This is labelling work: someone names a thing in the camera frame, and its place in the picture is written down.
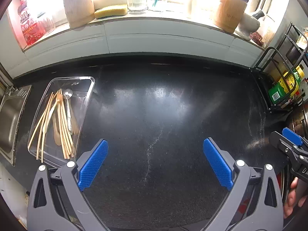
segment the spoon handle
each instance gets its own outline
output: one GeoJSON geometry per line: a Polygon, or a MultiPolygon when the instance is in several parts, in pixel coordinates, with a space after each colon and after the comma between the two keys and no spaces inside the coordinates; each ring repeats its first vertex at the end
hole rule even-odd
{"type": "Polygon", "coordinates": [[[72,117],[70,115],[70,104],[68,102],[68,98],[66,98],[66,109],[67,109],[67,128],[70,132],[70,135],[73,134],[73,128],[72,128],[72,117]]]}

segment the blue textured pad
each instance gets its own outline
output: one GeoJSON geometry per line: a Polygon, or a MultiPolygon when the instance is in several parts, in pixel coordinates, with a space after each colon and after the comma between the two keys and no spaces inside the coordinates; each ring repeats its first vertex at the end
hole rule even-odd
{"type": "Polygon", "coordinates": [[[209,139],[205,139],[203,142],[203,152],[220,185],[230,191],[233,186],[232,171],[209,139]]]}
{"type": "Polygon", "coordinates": [[[103,140],[86,161],[79,172],[78,186],[81,191],[90,187],[108,154],[108,142],[103,140]]]}
{"type": "Polygon", "coordinates": [[[282,130],[282,135],[296,146],[301,146],[303,144],[301,137],[287,127],[282,130]]]}

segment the sponge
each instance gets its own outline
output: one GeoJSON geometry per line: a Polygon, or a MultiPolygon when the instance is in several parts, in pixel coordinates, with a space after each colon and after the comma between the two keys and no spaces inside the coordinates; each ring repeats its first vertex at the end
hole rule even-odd
{"type": "Polygon", "coordinates": [[[111,16],[124,16],[127,14],[127,4],[112,5],[101,8],[94,12],[95,18],[111,17],[111,16]]]}

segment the window sill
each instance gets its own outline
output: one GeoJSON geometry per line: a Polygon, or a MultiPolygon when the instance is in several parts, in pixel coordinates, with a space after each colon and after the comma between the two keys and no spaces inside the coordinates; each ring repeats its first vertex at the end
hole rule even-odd
{"type": "MultiPolygon", "coordinates": [[[[217,27],[216,25],[214,25],[212,23],[212,20],[210,19],[209,16],[209,12],[204,11],[198,14],[198,16],[194,16],[193,18],[187,18],[185,16],[184,13],[178,13],[178,12],[171,12],[171,11],[165,11],[165,12],[154,12],[154,11],[147,11],[145,14],[141,14],[141,15],[132,15],[132,14],[127,14],[125,16],[117,16],[117,17],[108,17],[108,18],[101,18],[101,19],[94,19],[93,21],[91,21],[90,23],[82,26],[82,27],[87,27],[93,24],[99,25],[99,24],[104,24],[106,22],[110,22],[110,21],[120,21],[120,20],[137,20],[137,19],[161,19],[161,20],[168,20],[168,21],[180,21],[180,22],[185,22],[185,23],[190,23],[190,24],[195,24],[198,26],[203,26],[203,27],[207,27],[213,30],[217,30],[220,32],[223,32],[225,34],[231,35],[235,38],[239,38],[245,42],[245,39],[241,38],[240,36],[238,36],[236,33],[227,33],[225,31],[223,31],[222,29],[220,29],[219,27],[217,27]]],[[[63,24],[60,25],[58,27],[56,27],[52,32],[50,32],[47,35],[44,35],[42,38],[40,38],[37,42],[35,42],[34,44],[32,44],[31,46],[27,46],[23,49],[23,52],[26,52],[27,50],[29,50],[30,48],[32,48],[33,46],[41,43],[42,41],[45,41],[53,36],[59,35],[61,33],[67,32],[69,30],[74,30],[71,29],[69,24],[63,24]]],[[[257,44],[255,44],[252,40],[249,41],[249,43],[261,50],[264,50],[264,48],[258,46],[257,44]]]]}

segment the silver bolt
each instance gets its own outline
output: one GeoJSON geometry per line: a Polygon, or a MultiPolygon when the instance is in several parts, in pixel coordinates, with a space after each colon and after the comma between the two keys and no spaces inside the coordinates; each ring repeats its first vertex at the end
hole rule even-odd
{"type": "Polygon", "coordinates": [[[273,166],[271,164],[266,164],[265,167],[266,167],[267,170],[272,170],[273,169],[273,166]]]}
{"type": "Polygon", "coordinates": [[[245,165],[245,162],[243,160],[237,160],[236,161],[236,164],[240,167],[244,166],[245,165]]]}
{"type": "Polygon", "coordinates": [[[68,167],[74,167],[75,166],[75,162],[74,161],[69,161],[66,165],[68,167]]]}
{"type": "Polygon", "coordinates": [[[45,166],[45,165],[40,165],[40,166],[38,167],[39,171],[44,171],[44,170],[45,170],[45,168],[46,168],[46,166],[45,166]]]}

